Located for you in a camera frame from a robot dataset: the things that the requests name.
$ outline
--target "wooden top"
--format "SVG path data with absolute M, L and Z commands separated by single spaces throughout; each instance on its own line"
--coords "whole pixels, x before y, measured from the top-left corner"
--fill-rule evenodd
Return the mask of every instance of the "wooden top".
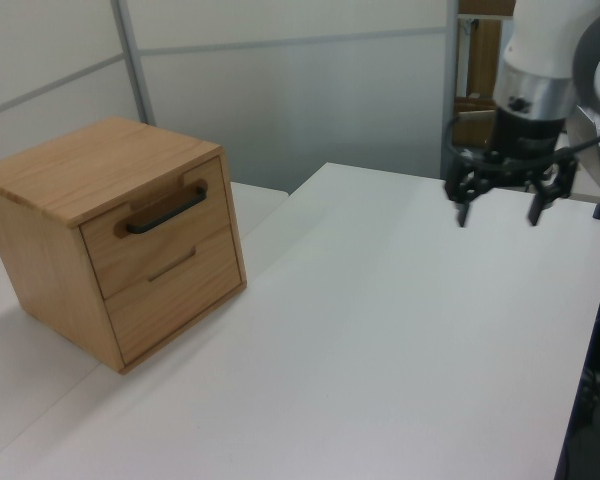
M 214 143 L 112 117 L 0 160 L 0 195 L 75 227 L 222 152 Z

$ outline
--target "lower drawer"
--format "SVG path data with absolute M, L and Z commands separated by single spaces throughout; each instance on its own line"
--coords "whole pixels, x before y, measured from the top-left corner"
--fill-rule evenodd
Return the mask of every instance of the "lower drawer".
M 229 226 L 200 241 L 176 265 L 105 300 L 125 363 L 241 283 Z

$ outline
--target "silver metal ring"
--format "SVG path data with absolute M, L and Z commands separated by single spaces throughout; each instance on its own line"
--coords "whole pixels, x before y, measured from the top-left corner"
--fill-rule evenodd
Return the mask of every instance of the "silver metal ring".
M 578 97 L 570 78 L 549 78 L 518 70 L 505 62 L 493 98 L 499 107 L 527 120 L 561 120 Z

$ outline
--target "upper drawer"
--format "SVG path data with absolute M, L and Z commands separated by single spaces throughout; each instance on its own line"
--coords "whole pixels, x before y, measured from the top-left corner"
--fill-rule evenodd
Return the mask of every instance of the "upper drawer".
M 216 157 L 80 228 L 106 299 L 164 270 L 229 222 Z

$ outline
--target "white wall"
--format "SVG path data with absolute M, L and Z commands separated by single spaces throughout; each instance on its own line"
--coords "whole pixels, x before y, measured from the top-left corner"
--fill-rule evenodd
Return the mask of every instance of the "white wall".
M 444 0 L 127 0 L 140 49 L 446 26 Z
M 0 0 L 0 158 L 110 115 L 138 119 L 110 1 Z
M 447 2 L 127 0 L 158 126 L 293 191 L 325 162 L 437 177 Z
M 0 0 L 0 104 L 121 52 L 108 0 Z

